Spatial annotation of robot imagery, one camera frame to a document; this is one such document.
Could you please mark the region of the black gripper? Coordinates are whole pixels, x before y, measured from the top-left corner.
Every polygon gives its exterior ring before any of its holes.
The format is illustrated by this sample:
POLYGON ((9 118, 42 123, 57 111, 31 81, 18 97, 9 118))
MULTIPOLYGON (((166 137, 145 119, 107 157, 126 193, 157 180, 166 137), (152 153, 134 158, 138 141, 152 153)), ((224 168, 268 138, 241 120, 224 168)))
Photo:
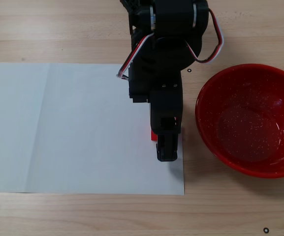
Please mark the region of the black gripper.
POLYGON ((134 59, 129 68, 129 97, 134 103, 150 104, 150 124, 157 134, 157 159, 177 160, 181 132, 183 90, 178 64, 151 59, 134 59))

